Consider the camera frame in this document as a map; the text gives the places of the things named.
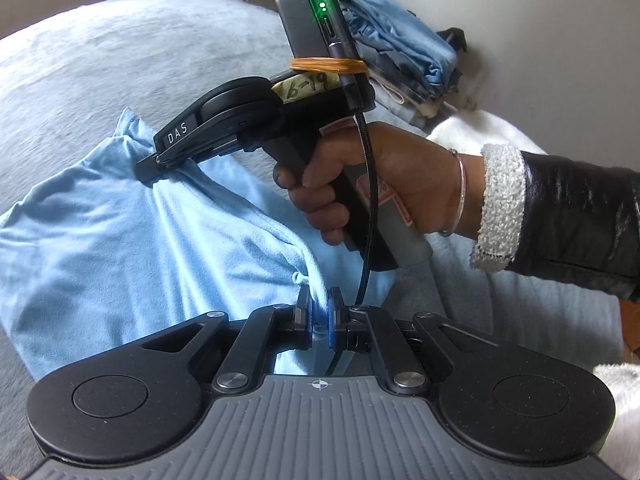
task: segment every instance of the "orange rubber band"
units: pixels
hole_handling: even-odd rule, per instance
[[[301,72],[327,72],[333,74],[367,74],[369,69],[361,59],[334,59],[333,57],[297,57],[289,68]]]

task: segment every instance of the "metal bolt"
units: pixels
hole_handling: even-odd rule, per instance
[[[236,388],[242,388],[249,382],[249,378],[245,374],[240,372],[227,372],[226,374],[220,374],[216,379],[220,388],[228,388],[234,390]]]
[[[401,388],[417,388],[422,386],[425,380],[424,375],[418,372],[400,372],[394,377],[394,382]]]

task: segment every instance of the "black jacket sleeve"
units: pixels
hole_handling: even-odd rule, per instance
[[[522,153],[519,274],[640,301],[640,174]]]

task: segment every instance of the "white fleece cuff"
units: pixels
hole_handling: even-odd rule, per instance
[[[524,215],[524,160],[515,146],[486,144],[484,206],[471,266],[485,272],[504,269],[518,250]]]

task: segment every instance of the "gray blanket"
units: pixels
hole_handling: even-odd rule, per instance
[[[216,85],[273,75],[290,57],[277,14],[239,0],[110,0],[1,40],[0,214],[111,135],[125,107],[161,128]],[[372,118],[402,125],[386,110]],[[239,158],[270,182],[263,153]],[[468,240],[432,242],[431,262],[398,273],[385,303],[397,317],[433,310],[585,367],[619,359],[614,300],[471,271]],[[23,415],[31,380],[2,331],[0,351],[0,470],[23,475],[39,460]]]

